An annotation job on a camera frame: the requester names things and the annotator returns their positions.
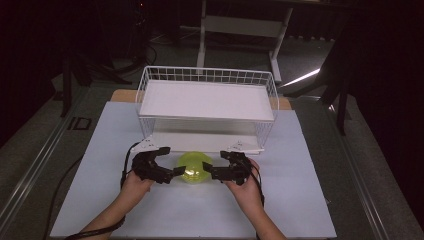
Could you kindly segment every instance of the white paper sheet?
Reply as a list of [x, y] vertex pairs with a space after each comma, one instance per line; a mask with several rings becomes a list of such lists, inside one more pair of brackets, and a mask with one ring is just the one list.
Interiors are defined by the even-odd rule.
[[[125, 154], [141, 137], [134, 104], [106, 104], [51, 236], [80, 231], [113, 201]], [[180, 155], [174, 152], [158, 157], [157, 162], [172, 168]], [[214, 165], [227, 164], [218, 154], [208, 155]], [[265, 152], [253, 158], [260, 165], [265, 209], [287, 237], [336, 237], [294, 111], [280, 111]], [[255, 231], [225, 185], [213, 180], [190, 185], [177, 177], [169, 185], [154, 184], [112, 236], [245, 239], [253, 238]]]

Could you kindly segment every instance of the green plastic bowl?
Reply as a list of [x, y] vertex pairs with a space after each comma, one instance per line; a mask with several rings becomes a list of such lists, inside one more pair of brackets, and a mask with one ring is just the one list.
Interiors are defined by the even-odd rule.
[[202, 162], [212, 164], [212, 159], [202, 152], [186, 152], [178, 159], [178, 167], [186, 166], [181, 176], [188, 183], [200, 183], [210, 176], [203, 170]]

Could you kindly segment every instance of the black cable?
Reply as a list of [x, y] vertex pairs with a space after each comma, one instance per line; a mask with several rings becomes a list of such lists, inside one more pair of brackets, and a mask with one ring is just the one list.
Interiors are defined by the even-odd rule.
[[[122, 176], [121, 176], [121, 181], [120, 181], [120, 187], [121, 188], [122, 188], [122, 185], [125, 182], [125, 179], [127, 178], [127, 174], [129, 173], [129, 172], [127, 172], [127, 166], [128, 166], [128, 159], [129, 159], [130, 154], [131, 154], [131, 149], [133, 147], [135, 147], [137, 144], [139, 144], [139, 142], [134, 143], [128, 149], [127, 155], [125, 156], [124, 170], [122, 171]], [[92, 231], [76, 233], [76, 234], [73, 234], [73, 235], [66, 237], [65, 240], [81, 239], [81, 238], [87, 238], [87, 237], [102, 235], [102, 234], [105, 234], [105, 233], [108, 233], [108, 232], [113, 232], [114, 230], [120, 228], [122, 226], [122, 224], [124, 224], [124, 222], [125, 222], [125, 216], [119, 222], [117, 222], [116, 224], [114, 224], [110, 227], [105, 227], [105, 228], [96, 229], [96, 230], [92, 230]]]
[[153, 50], [154, 57], [153, 57], [153, 60], [152, 60], [150, 63], [148, 62], [148, 59], [147, 59], [147, 57], [146, 57], [146, 62], [147, 62], [147, 64], [149, 64], [149, 65], [154, 65], [154, 64], [155, 64], [155, 62], [156, 62], [156, 58], [157, 58], [157, 56], [158, 56], [158, 52], [156, 51], [156, 49], [154, 49], [154, 48], [153, 48], [152, 46], [150, 46], [150, 45], [147, 45], [147, 47]]
[[124, 185], [125, 179], [127, 179], [127, 174], [128, 174], [129, 172], [131, 172], [131, 171], [127, 172], [128, 159], [130, 158], [131, 149], [132, 149], [133, 147], [137, 146], [137, 144], [139, 144], [139, 143], [140, 143], [140, 142], [136, 142], [136, 143], [134, 143], [134, 144], [130, 147], [130, 149], [128, 149], [128, 151], [127, 151], [127, 155], [125, 156], [124, 170], [122, 170], [122, 176], [121, 176], [121, 188], [122, 188], [122, 185]]
[[[262, 178], [261, 178], [261, 174], [259, 173], [259, 169], [257, 167], [255, 167], [253, 164], [250, 164], [251, 166], [248, 166], [242, 160], [236, 159], [236, 161], [238, 163], [240, 163], [246, 169], [246, 171], [249, 172], [250, 177], [252, 177], [253, 180], [255, 181], [256, 186], [258, 187], [258, 190], [259, 190], [259, 196], [261, 198], [261, 203], [262, 203], [262, 207], [263, 207], [265, 205], [265, 196], [264, 196], [264, 194], [262, 192]], [[252, 168], [251, 167], [255, 168], [255, 170], [258, 172], [258, 178], [259, 178], [260, 182], [258, 181], [258, 179], [256, 178], [256, 176], [253, 174], [253, 171], [252, 171]], [[257, 240], [261, 240], [261, 238], [259, 237], [258, 233], [256, 233], [256, 239]]]
[[84, 59], [85, 65], [88, 68], [91, 68], [92, 72], [100, 73], [106, 78], [111, 79], [118, 84], [132, 84], [131, 82], [128, 82], [122, 79], [119, 75], [141, 69], [145, 63], [145, 59], [147, 58], [144, 49], [147, 48], [146, 39], [148, 39], [148, 36], [150, 35], [149, 29], [148, 29], [149, 26], [147, 24], [148, 11], [149, 11], [149, 9], [147, 8], [148, 4], [145, 4], [146, 5], [144, 7], [145, 11], [142, 11], [141, 8], [143, 8], [143, 4], [141, 4], [139, 0], [132, 1], [132, 2], [134, 4], [132, 7], [135, 8], [134, 15], [133, 15], [134, 22], [132, 23], [133, 27], [130, 34], [129, 45], [128, 45], [127, 53], [125, 54], [125, 57], [128, 56], [130, 49], [134, 45], [133, 42], [139, 43], [137, 45], [134, 45], [136, 47], [134, 51], [135, 56], [132, 58], [133, 62], [128, 66], [114, 69], [102, 64], [98, 64], [89, 59]]
[[54, 207], [54, 203], [56, 201], [56, 197], [57, 197], [57, 193], [59, 192], [60, 187], [62, 186], [63, 181], [65, 180], [66, 176], [69, 174], [69, 172], [79, 163], [81, 162], [83, 156], [81, 156], [80, 158], [78, 158], [77, 161], [75, 161], [69, 168], [68, 170], [66, 170], [65, 174], [62, 176], [62, 178], [59, 180], [58, 185], [56, 186], [56, 189], [54, 191], [53, 194], [53, 199], [50, 203], [50, 209], [49, 209], [49, 215], [47, 217], [47, 224], [46, 224], [46, 228], [44, 230], [44, 236], [43, 239], [47, 239], [47, 234], [49, 232], [49, 227], [50, 227], [50, 221], [51, 221], [51, 217], [52, 217], [52, 212], [53, 212], [53, 207]]
[[122, 226], [122, 224], [124, 224], [124, 222], [125, 222], [125, 216], [118, 223], [116, 223], [116, 224], [114, 224], [110, 227], [105, 227], [105, 228], [96, 229], [96, 230], [87, 231], [87, 232], [76, 233], [76, 234], [73, 234], [73, 235], [66, 237], [65, 240], [81, 239], [81, 238], [87, 238], [87, 237], [102, 235], [102, 234], [105, 234], [105, 233], [108, 233], [108, 232], [113, 232], [114, 230], [120, 228]]

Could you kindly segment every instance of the white wire basket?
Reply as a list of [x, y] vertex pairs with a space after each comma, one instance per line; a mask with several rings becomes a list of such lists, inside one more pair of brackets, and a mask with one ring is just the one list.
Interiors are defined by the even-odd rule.
[[272, 73], [148, 66], [136, 96], [143, 137], [173, 151], [260, 152], [277, 118]]

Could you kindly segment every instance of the shelf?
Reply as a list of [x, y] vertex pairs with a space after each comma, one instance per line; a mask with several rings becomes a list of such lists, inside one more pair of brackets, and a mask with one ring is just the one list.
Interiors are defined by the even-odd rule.
[[156, 119], [153, 138], [181, 152], [219, 152], [239, 141], [261, 149], [252, 122]]
[[274, 122], [265, 86], [149, 80], [141, 118]]

